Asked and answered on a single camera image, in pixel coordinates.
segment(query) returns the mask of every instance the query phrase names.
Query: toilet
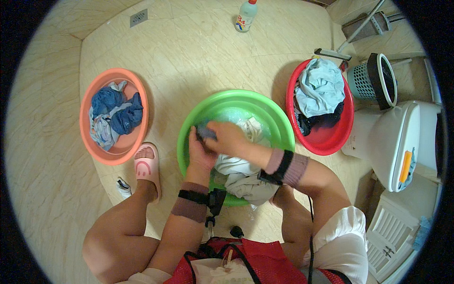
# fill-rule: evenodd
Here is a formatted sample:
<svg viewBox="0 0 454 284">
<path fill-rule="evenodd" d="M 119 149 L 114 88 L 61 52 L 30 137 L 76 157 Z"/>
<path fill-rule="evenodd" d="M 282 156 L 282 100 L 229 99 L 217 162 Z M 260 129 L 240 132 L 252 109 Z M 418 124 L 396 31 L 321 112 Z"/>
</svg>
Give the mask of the toilet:
<svg viewBox="0 0 454 284">
<path fill-rule="evenodd" d="M 345 155 L 370 161 L 383 186 L 399 192 L 412 159 L 435 166 L 435 130 L 440 111 L 438 105 L 414 100 L 386 111 L 373 107 L 359 110 L 341 150 Z"/>
</svg>

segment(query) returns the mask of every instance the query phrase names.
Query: white sneaker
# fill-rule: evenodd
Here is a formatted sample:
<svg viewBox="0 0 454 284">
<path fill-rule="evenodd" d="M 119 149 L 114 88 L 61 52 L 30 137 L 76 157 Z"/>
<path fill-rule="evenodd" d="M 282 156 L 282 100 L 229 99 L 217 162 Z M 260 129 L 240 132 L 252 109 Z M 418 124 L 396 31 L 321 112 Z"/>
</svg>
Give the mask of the white sneaker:
<svg viewBox="0 0 454 284">
<path fill-rule="evenodd" d="M 120 192 L 123 199 L 127 199 L 132 195 L 131 187 L 121 177 L 117 178 L 115 185 L 117 186 L 117 190 Z"/>
</svg>

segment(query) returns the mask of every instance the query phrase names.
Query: hand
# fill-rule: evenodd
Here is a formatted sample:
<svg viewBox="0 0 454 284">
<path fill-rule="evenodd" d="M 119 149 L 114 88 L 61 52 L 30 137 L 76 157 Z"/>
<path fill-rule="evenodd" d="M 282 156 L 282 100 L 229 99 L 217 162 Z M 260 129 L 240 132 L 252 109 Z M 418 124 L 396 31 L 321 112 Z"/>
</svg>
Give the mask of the hand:
<svg viewBox="0 0 454 284">
<path fill-rule="evenodd" d="M 196 128 L 191 126 L 191 132 L 189 133 L 189 164 L 196 165 L 208 172 L 214 167 L 217 160 L 217 153 L 212 152 L 210 149 L 206 149 L 197 140 Z"/>
<path fill-rule="evenodd" d="M 240 157 L 244 149 L 251 144 L 243 130 L 232 122 L 210 121 L 207 128 L 216 133 L 217 140 L 205 139 L 205 145 L 217 153 Z"/>
</svg>

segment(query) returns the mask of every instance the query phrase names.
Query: floor drain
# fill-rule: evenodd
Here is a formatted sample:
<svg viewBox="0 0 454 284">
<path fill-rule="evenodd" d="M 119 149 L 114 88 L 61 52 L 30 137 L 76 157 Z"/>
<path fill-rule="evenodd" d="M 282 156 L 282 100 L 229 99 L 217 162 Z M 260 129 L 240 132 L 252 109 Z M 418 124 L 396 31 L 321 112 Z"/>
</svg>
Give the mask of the floor drain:
<svg viewBox="0 0 454 284">
<path fill-rule="evenodd" d="M 144 21 L 148 20 L 148 9 L 142 10 L 131 16 L 129 19 L 129 27 L 132 28 Z"/>
</svg>

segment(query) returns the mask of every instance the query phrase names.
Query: green basin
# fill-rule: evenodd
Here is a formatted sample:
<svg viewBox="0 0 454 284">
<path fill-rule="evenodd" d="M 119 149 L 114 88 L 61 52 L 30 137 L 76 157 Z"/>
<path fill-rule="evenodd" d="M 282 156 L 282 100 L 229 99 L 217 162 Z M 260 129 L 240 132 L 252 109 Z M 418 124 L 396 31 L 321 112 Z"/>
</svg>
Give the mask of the green basin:
<svg viewBox="0 0 454 284">
<path fill-rule="evenodd" d="M 188 136 L 192 125 L 203 120 L 231 121 L 247 120 L 255 117 L 262 124 L 263 135 L 272 147 L 295 150 L 295 137 L 290 122 L 282 109 L 271 99 L 248 90 L 228 90 L 213 94 L 200 102 L 187 116 L 181 126 L 177 141 L 178 165 L 183 176 L 189 165 Z M 215 170 L 211 172 L 210 190 L 221 188 L 223 184 L 213 181 Z M 243 198 L 227 193 L 224 206 L 247 205 Z"/>
</svg>

